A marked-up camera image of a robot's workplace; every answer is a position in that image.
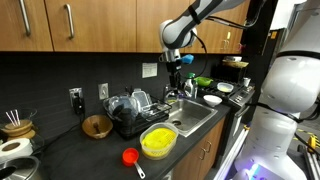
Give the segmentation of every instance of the wooden cabinet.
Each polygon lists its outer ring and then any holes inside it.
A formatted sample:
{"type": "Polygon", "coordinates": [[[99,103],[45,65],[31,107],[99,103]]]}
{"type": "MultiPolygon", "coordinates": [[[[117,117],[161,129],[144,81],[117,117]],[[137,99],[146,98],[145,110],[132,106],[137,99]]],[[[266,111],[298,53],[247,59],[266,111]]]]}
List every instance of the wooden cabinet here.
{"type": "Polygon", "coordinates": [[[45,3],[55,51],[136,52],[136,1],[45,0],[45,3]]]}
{"type": "Polygon", "coordinates": [[[162,52],[159,26],[187,9],[189,0],[137,1],[137,52],[162,52]]]}
{"type": "Polygon", "coordinates": [[[0,24],[0,51],[53,50],[43,0],[1,0],[0,24]]]}
{"type": "MultiPolygon", "coordinates": [[[[238,24],[244,24],[250,0],[241,5],[213,14],[238,24]]],[[[225,26],[209,20],[203,21],[198,27],[198,36],[204,41],[208,53],[240,54],[240,41],[243,30],[225,26]]],[[[188,53],[204,53],[202,45],[196,41],[185,50],[188,53]]]]}
{"type": "Polygon", "coordinates": [[[176,165],[173,180],[202,180],[212,167],[220,142],[225,118],[176,165]]]}

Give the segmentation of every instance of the kitchen counter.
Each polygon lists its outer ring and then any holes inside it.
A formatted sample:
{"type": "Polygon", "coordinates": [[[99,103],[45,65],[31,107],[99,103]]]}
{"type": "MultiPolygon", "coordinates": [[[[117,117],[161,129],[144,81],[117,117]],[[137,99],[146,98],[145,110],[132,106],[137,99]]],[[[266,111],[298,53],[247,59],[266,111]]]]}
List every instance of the kitchen counter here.
{"type": "Polygon", "coordinates": [[[122,152],[133,147],[140,153],[138,163],[145,179],[162,179],[230,111],[222,104],[215,109],[218,112],[193,134],[187,138],[179,135],[175,147],[162,160],[150,160],[142,154],[140,135],[126,140],[113,130],[106,138],[96,140],[78,128],[47,149],[40,159],[42,167],[51,180],[140,179],[134,166],[126,167],[121,162],[122,152]]]}

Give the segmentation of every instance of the cup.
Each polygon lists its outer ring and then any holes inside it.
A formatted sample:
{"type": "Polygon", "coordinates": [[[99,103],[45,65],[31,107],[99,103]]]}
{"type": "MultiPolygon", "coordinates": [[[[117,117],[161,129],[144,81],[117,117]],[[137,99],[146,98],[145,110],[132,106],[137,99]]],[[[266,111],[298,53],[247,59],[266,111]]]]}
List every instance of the cup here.
{"type": "Polygon", "coordinates": [[[243,85],[244,85],[245,87],[248,87],[248,86],[249,86],[249,83],[250,83],[250,80],[251,80],[251,78],[249,78],[249,77],[244,77],[244,78],[243,78],[243,85]]]}

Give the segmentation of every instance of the paper towel roll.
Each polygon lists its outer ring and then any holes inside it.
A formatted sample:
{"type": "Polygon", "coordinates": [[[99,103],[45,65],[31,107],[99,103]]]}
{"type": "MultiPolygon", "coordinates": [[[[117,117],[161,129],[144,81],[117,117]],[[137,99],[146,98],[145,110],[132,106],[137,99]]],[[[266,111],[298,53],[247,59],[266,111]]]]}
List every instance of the paper towel roll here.
{"type": "Polygon", "coordinates": [[[32,152],[30,139],[19,138],[8,141],[0,146],[0,163],[20,156],[30,156],[32,152]]]}

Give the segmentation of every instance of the robotic arm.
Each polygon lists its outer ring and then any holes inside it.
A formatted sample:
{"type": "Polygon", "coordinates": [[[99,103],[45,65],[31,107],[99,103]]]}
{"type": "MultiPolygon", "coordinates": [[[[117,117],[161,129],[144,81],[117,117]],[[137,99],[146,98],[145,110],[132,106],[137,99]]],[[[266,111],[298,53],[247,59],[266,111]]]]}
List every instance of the robotic arm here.
{"type": "MultiPolygon", "coordinates": [[[[178,49],[192,45],[194,27],[210,14],[242,2],[196,0],[177,19],[160,25],[160,61],[171,67],[171,87],[176,87],[175,75],[181,68],[178,49]]],[[[320,1],[308,0],[301,12],[261,89],[259,102],[270,109],[256,108],[246,144],[235,161],[239,172],[256,164],[266,169],[257,179],[306,179],[287,155],[297,123],[283,114],[298,117],[314,104],[320,92],[320,1]]]]}

